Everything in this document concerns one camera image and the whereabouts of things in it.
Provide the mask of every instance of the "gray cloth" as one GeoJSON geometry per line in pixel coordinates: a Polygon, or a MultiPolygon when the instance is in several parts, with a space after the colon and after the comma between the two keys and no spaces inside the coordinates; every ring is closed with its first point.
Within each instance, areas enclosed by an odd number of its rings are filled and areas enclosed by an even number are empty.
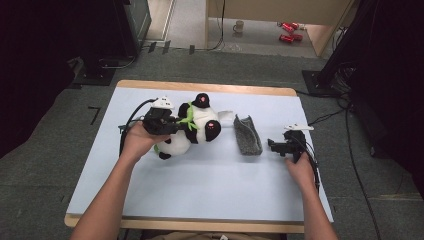
{"type": "Polygon", "coordinates": [[[236,140],[242,155],[253,156],[262,154],[262,143],[256,132],[255,125],[250,116],[239,119],[236,115],[234,119],[234,130],[236,140]]]}

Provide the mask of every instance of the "red object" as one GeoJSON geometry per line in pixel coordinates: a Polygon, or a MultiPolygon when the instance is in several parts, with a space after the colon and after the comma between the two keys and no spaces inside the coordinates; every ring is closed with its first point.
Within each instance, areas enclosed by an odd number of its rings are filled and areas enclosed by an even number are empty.
{"type": "Polygon", "coordinates": [[[290,34],[294,32],[294,28],[292,26],[290,26],[290,24],[288,24],[288,23],[282,23],[281,28],[283,28],[284,30],[286,30],[290,34]]]}
{"type": "Polygon", "coordinates": [[[292,43],[294,41],[294,38],[292,36],[286,36],[286,35],[281,34],[280,35],[280,41],[292,43]]]}
{"type": "Polygon", "coordinates": [[[303,35],[301,34],[292,34],[290,35],[295,41],[302,41],[303,35]]]}
{"type": "Polygon", "coordinates": [[[297,30],[299,29],[299,24],[298,23],[289,23],[289,25],[294,29],[297,30]]]}

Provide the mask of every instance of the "plush toy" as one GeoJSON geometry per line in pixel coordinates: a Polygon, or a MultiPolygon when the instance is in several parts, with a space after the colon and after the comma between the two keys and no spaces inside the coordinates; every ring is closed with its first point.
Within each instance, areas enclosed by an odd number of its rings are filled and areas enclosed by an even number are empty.
{"type": "Polygon", "coordinates": [[[155,146],[161,159],[182,155],[191,144],[203,144],[213,141],[221,132],[218,114],[209,104],[209,96],[200,93],[192,102],[183,103],[178,110],[178,121],[184,130],[171,134],[171,138],[155,146]]]}

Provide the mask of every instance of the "person's hand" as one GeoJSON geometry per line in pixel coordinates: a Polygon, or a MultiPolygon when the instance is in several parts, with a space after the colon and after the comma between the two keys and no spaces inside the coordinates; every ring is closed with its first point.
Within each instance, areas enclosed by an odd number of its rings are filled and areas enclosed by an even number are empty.
{"type": "Polygon", "coordinates": [[[306,152],[302,153],[297,163],[294,163],[292,159],[286,159],[285,161],[290,175],[302,191],[310,187],[314,188],[314,172],[306,152]]]}
{"type": "Polygon", "coordinates": [[[142,122],[136,122],[127,133],[121,157],[129,158],[136,163],[153,145],[169,138],[170,135],[151,135],[143,127],[142,122]]]}

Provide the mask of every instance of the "gray carpet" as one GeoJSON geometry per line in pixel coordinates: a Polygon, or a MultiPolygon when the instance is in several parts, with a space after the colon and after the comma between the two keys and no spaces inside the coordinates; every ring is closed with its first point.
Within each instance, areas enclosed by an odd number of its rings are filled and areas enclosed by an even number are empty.
{"type": "MultiPolygon", "coordinates": [[[[65,89],[31,138],[0,160],[0,239],[67,239],[67,205],[84,167],[114,86],[121,79],[289,87],[306,91],[301,70],[320,70],[325,60],[187,50],[143,50],[118,69],[111,86],[65,89]],[[95,110],[101,107],[91,125],[95,110]]],[[[334,99],[300,95],[309,121],[339,110],[334,99]]],[[[369,142],[348,114],[353,154],[382,239],[422,239],[424,205],[411,176],[390,159],[369,156],[369,142]]],[[[344,113],[311,132],[320,171],[341,239],[377,239],[349,157],[344,113]]],[[[290,234],[289,239],[302,239],[290,234]]]]}

